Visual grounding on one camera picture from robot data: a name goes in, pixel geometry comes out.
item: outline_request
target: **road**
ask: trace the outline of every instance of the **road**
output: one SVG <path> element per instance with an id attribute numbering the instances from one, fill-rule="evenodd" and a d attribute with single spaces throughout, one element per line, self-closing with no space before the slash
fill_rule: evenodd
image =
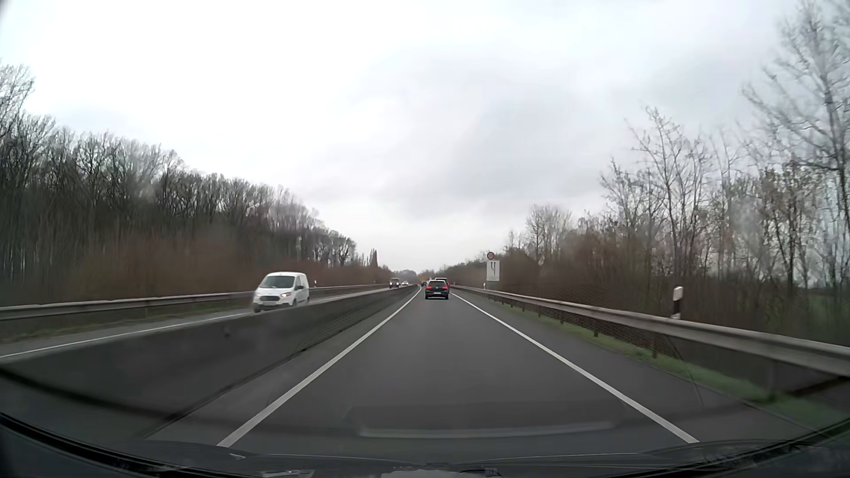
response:
<path id="1" fill-rule="evenodd" d="M 416 290 L 148 439 L 433 463 L 805 431 L 479 296 Z"/>
<path id="2" fill-rule="evenodd" d="M 322 304 L 332 300 L 345 299 L 347 297 L 355 297 L 372 292 L 374 292 L 374 290 L 332 295 L 311 299 L 310 303 Z M 41 339 L 22 340 L 20 342 L 12 342 L 9 344 L 0 344 L 0 364 L 28 359 L 34 356 L 67 351 L 74 348 L 86 347 L 91 344 L 109 340 L 124 339 L 146 333 L 156 333 L 181 327 L 192 327 L 203 322 L 235 320 L 240 317 L 250 316 L 253 313 L 254 312 L 250 308 L 245 307 L 233 310 L 207 312 L 192 316 L 181 316 L 178 318 L 163 319 L 153 322 L 139 322 L 117 327 L 104 327 L 85 332 L 66 333 Z"/>

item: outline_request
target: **highway lane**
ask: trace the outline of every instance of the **highway lane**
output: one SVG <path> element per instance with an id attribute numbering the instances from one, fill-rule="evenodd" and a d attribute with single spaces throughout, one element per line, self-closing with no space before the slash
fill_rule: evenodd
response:
<path id="1" fill-rule="evenodd" d="M 406 295 L 329 298 L 12 357 L 0 374 L 0 411 L 94 444 L 144 437 Z"/>
<path id="2" fill-rule="evenodd" d="M 418 292 L 150 438 L 439 462 L 803 431 L 478 296 Z"/>
<path id="3" fill-rule="evenodd" d="M 375 292 L 374 290 L 345 293 L 340 295 L 332 295 L 317 299 L 311 299 L 311 304 L 322 304 L 332 300 L 345 299 L 366 293 Z M 215 322 L 219 320 L 233 320 L 243 316 L 250 316 L 254 312 L 247 307 L 220 310 L 217 312 L 207 312 L 203 314 L 191 314 L 176 318 L 162 319 L 160 321 L 139 322 L 116 327 L 104 327 L 95 330 L 87 330 L 78 333 L 65 333 L 52 337 L 41 339 L 22 340 L 9 344 L 0 344 L 0 364 L 10 361 L 17 361 L 31 358 L 37 355 L 50 354 L 68 350 L 70 348 L 85 347 L 90 344 L 96 344 L 106 340 L 118 340 L 134 335 L 142 335 L 146 333 L 158 333 L 167 330 L 173 330 L 181 327 L 192 327 L 204 322 Z"/>

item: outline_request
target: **road sign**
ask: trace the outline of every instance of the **road sign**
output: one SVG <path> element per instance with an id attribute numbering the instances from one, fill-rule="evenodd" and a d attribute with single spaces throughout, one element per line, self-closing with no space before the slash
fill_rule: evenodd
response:
<path id="1" fill-rule="evenodd" d="M 487 280 L 493 282 L 499 282 L 499 261 L 498 260 L 488 260 L 487 261 Z"/>

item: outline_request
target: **guardrail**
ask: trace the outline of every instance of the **guardrail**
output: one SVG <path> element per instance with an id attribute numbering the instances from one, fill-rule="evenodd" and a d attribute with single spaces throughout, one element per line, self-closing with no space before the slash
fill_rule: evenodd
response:
<path id="1" fill-rule="evenodd" d="M 357 286 L 311 287 L 310 296 L 336 295 L 373 288 L 385 288 L 385 284 L 365 284 Z M 32 317 L 100 312 L 104 310 L 125 310 L 157 307 L 175 304 L 214 303 L 223 300 L 250 299 L 254 291 L 227 293 L 199 293 L 194 295 L 175 295 L 142 299 L 92 300 L 86 302 L 62 302 L 57 304 L 28 304 L 0 307 L 0 321 L 27 319 Z"/>
<path id="2" fill-rule="evenodd" d="M 386 288 L 386 284 L 311 287 L 310 297 Z M 58 331 L 144 322 L 190 312 L 248 307 L 254 291 L 202 293 L 142 299 L 94 300 L 59 304 L 0 307 L 0 342 L 12 342 Z"/>
<path id="3" fill-rule="evenodd" d="M 520 306 L 525 304 L 561 310 L 569 314 L 590 317 L 626 327 L 634 327 L 667 337 L 708 344 L 714 347 L 744 352 L 749 355 L 760 356 L 773 361 L 782 361 L 820 372 L 850 377 L 850 347 L 825 344 L 814 340 L 796 339 L 774 333 L 688 322 L 627 310 L 605 309 L 604 307 L 593 305 L 575 304 L 477 287 L 452 287 L 497 298 L 503 303 L 509 301 L 520 304 Z"/>
<path id="4" fill-rule="evenodd" d="M 550 317 L 568 333 L 757 407 L 773 407 L 797 423 L 824 426 L 850 416 L 850 347 L 477 287 L 452 288 Z"/>

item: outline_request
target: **cloud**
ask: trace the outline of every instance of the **cloud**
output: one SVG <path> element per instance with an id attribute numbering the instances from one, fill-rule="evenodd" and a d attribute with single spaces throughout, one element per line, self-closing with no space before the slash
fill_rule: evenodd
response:
<path id="1" fill-rule="evenodd" d="M 289 187 L 421 270 L 500 247 L 535 202 L 602 208 L 644 104 L 729 123 L 795 2 L 19 0 L 0 55 L 38 76 L 32 110 Z"/>

